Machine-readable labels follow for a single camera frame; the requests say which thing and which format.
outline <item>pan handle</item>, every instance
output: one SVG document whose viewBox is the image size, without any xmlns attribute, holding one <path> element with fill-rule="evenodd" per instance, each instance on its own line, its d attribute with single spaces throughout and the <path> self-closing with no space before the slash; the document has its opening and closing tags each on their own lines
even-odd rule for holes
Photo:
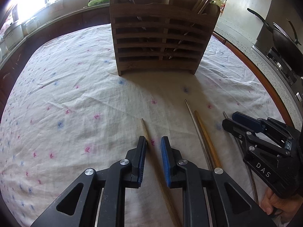
<svg viewBox="0 0 303 227">
<path fill-rule="evenodd" d="M 292 22 L 289 19 L 287 19 L 287 21 L 290 23 L 290 26 L 291 26 L 292 30 L 294 31 L 294 43 L 301 45 L 301 43 L 298 41 L 298 36 L 297 36 L 296 30 L 294 28 L 294 25 L 292 24 Z"/>
<path fill-rule="evenodd" d="M 247 10 L 249 12 L 251 12 L 252 14 L 254 14 L 255 16 L 257 16 L 263 22 L 263 24 L 266 26 L 267 30 L 269 30 L 271 33 L 273 33 L 274 29 L 265 21 L 265 19 L 263 19 L 263 17 L 261 15 L 259 15 L 256 11 L 253 11 L 250 8 L 247 8 Z"/>
</svg>

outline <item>green basket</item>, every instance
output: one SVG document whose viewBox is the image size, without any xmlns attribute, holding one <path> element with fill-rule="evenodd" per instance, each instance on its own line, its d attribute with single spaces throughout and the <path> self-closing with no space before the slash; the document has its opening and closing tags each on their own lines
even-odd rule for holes
<svg viewBox="0 0 303 227">
<path fill-rule="evenodd" d="M 96 6 L 96 5 L 100 5 L 100 4 L 104 4 L 104 3 L 109 3 L 109 0 L 92 0 L 88 3 L 88 6 Z"/>
</svg>

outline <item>wok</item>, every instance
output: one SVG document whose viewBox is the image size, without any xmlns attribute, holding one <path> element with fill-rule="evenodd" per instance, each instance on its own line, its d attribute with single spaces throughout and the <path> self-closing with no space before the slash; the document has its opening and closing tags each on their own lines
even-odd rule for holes
<svg viewBox="0 0 303 227">
<path fill-rule="evenodd" d="M 257 16 L 265 25 L 265 27 L 272 33 L 272 39 L 278 53 L 281 57 L 287 62 L 291 69 L 298 75 L 303 76 L 303 54 L 298 48 L 298 44 L 301 45 L 298 41 L 298 36 L 296 30 L 290 20 L 287 20 L 292 27 L 294 32 L 295 40 L 291 39 L 290 36 L 276 23 L 273 23 L 274 28 L 271 27 L 265 19 L 257 12 L 247 8 L 249 12 Z"/>
</svg>

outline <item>silver bolt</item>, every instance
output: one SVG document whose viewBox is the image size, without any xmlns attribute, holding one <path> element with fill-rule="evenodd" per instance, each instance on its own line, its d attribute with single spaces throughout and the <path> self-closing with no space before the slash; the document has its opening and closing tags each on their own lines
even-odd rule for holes
<svg viewBox="0 0 303 227">
<path fill-rule="evenodd" d="M 178 161 L 178 163 L 182 166 L 187 165 L 188 161 L 186 159 L 181 159 Z"/>
<path fill-rule="evenodd" d="M 128 163 L 129 163 L 128 159 L 122 159 L 122 160 L 120 160 L 120 164 L 123 165 L 123 166 L 128 165 Z"/>
<path fill-rule="evenodd" d="M 220 168 L 220 167 L 215 168 L 215 173 L 216 173 L 216 174 L 222 174 L 223 172 L 224 172 L 224 171 L 223 171 L 222 168 Z"/>
<path fill-rule="evenodd" d="M 90 176 L 91 174 L 93 174 L 94 173 L 94 169 L 92 169 L 92 168 L 88 168 L 88 169 L 86 169 L 85 170 L 85 175 L 87 175 L 87 176 Z"/>
</svg>

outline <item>kitchen counter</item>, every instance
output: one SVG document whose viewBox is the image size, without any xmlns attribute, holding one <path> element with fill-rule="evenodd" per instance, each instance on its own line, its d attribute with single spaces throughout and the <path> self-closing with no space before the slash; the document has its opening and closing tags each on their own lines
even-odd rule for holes
<svg viewBox="0 0 303 227">
<path fill-rule="evenodd" d="M 232 25 L 222 18 L 219 18 L 214 31 L 242 51 L 265 75 L 284 103 L 295 128 L 301 131 L 303 118 L 294 99 L 294 94 L 288 90 L 282 79 L 275 74 L 274 70 L 271 69 L 271 66 L 265 62 L 262 56 L 256 53 L 252 48 L 253 43 L 235 31 Z"/>
<path fill-rule="evenodd" d="M 92 9 L 97 9 L 97 8 L 102 8 L 102 7 L 108 7 L 109 6 L 109 3 L 105 3 L 105 4 L 100 4 L 100 5 L 96 5 L 96 6 L 92 6 L 92 7 L 86 7 L 86 8 L 82 8 L 82 9 L 79 9 L 79 10 L 76 10 L 76 11 L 73 11 L 71 13 L 67 13 L 63 16 L 60 16 L 58 18 L 55 18 L 53 20 L 51 20 L 50 22 L 47 22 L 41 26 L 39 26 L 36 30 L 34 30 L 32 33 L 26 35 L 19 43 L 16 44 L 16 46 L 11 49 L 9 52 L 7 52 L 6 55 L 4 55 L 4 57 L 2 58 L 2 61 L 0 62 L 0 70 L 1 68 L 4 66 L 4 64 L 8 61 L 8 59 L 11 57 L 11 55 L 27 40 L 29 39 L 30 37 L 32 37 L 34 34 L 36 34 L 37 32 L 41 31 L 42 29 L 60 21 L 60 20 L 63 20 L 63 19 L 66 19 L 70 16 L 73 16 L 73 15 L 76 15 L 76 14 L 79 14 L 79 13 L 83 13 L 83 12 L 86 12 L 86 11 L 89 11 L 89 10 L 92 10 Z"/>
</svg>

